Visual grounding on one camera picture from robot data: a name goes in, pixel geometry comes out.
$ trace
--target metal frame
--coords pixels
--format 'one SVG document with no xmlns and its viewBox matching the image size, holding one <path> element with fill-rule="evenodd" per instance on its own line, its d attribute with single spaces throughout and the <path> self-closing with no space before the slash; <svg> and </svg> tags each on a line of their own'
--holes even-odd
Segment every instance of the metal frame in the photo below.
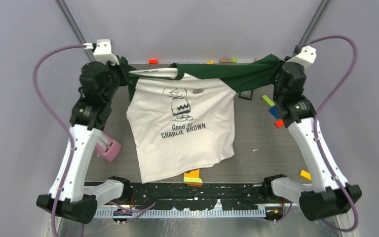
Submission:
<svg viewBox="0 0 379 237">
<path fill-rule="evenodd" d="M 83 37 L 82 32 L 79 29 L 79 26 L 77 26 L 75 19 L 73 18 L 71 11 L 69 10 L 68 6 L 66 5 L 64 0 L 54 0 L 59 7 L 60 11 L 62 12 L 63 16 L 65 17 L 66 21 L 68 22 L 73 34 L 75 35 L 77 41 L 81 44 L 86 43 L 85 37 Z M 92 55 L 92 52 L 89 50 L 85 50 L 86 56 L 88 57 L 89 61 L 95 61 L 94 56 Z"/>
<path fill-rule="evenodd" d="M 328 8 L 331 2 L 332 0 L 322 0 L 320 2 L 315 13 L 313 14 L 313 17 L 311 18 L 310 23 L 308 24 L 306 30 L 303 33 L 303 36 L 300 38 L 300 41 L 297 45 L 306 43 L 310 39 L 311 35 L 316 29 L 316 26 L 319 24 L 320 20 L 322 19 L 322 16 L 325 14 L 326 9 Z"/>
</svg>

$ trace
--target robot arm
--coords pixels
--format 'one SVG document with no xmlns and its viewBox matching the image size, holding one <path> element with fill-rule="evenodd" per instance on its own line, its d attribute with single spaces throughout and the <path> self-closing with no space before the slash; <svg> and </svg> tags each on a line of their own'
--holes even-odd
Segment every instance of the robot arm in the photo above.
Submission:
<svg viewBox="0 0 379 237">
<path fill-rule="evenodd" d="M 281 61 L 270 78 L 274 84 L 273 99 L 277 112 L 300 148 L 312 176 L 312 185 L 294 182 L 284 175 L 266 177 L 263 182 L 263 191 L 268 197 L 283 197 L 298 204 L 310 221 L 343 214 L 351 208 L 318 150 L 313 134 L 316 112 L 312 103 L 303 96 L 306 79 L 304 70 L 313 64 L 315 58 L 316 50 L 306 46 L 297 56 L 286 58 L 286 62 Z M 317 130 L 320 143 L 336 177 L 354 203 L 357 202 L 362 195 L 361 189 L 358 185 L 351 186 L 336 165 L 320 131 L 319 123 Z"/>
<path fill-rule="evenodd" d="M 56 215 L 87 224 L 98 207 L 116 198 L 129 196 L 129 181 L 111 177 L 92 189 L 84 190 L 86 172 L 94 149 L 111 161 L 119 152 L 120 145 L 105 136 L 105 123 L 111 113 L 111 100 L 119 86 L 128 83 L 127 72 L 131 70 L 124 58 L 111 53 L 109 39 L 98 40 L 96 44 L 85 44 L 93 50 L 97 61 L 85 64 L 80 75 L 80 98 L 72 108 L 70 133 L 75 140 L 75 152 L 62 186 Z M 70 141 L 59 173 L 48 194 L 40 195 L 36 204 L 51 213 L 62 175 L 67 167 Z"/>
</svg>

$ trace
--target green sleeve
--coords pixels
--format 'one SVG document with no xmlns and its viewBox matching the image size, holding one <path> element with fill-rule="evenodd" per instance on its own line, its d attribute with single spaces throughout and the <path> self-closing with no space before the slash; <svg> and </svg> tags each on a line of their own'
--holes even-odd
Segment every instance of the green sleeve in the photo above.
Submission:
<svg viewBox="0 0 379 237">
<path fill-rule="evenodd" d="M 170 67 L 177 68 L 181 78 L 184 73 L 199 79 L 219 78 L 235 92 L 242 92 L 269 85 L 268 78 L 274 72 L 278 62 L 279 58 L 270 54 L 248 65 L 174 63 Z"/>
</svg>

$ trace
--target red block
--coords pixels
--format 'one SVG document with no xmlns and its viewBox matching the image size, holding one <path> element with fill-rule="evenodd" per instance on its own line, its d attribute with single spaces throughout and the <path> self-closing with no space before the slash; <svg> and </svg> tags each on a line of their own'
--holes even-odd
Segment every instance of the red block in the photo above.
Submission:
<svg viewBox="0 0 379 237">
<path fill-rule="evenodd" d="M 275 126 L 282 127 L 284 126 L 284 122 L 282 120 L 278 120 L 277 122 L 275 122 Z"/>
</svg>

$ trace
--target blue block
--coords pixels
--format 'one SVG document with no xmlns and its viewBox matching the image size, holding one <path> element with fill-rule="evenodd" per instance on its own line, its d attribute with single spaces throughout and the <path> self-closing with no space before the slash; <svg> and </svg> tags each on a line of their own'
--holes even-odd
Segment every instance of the blue block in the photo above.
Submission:
<svg viewBox="0 0 379 237">
<path fill-rule="evenodd" d="M 272 106 L 270 109 L 269 109 L 269 112 L 274 115 L 274 117 L 276 117 L 277 119 L 280 119 L 280 116 L 278 116 L 278 113 L 277 113 L 277 108 L 275 106 Z"/>
</svg>

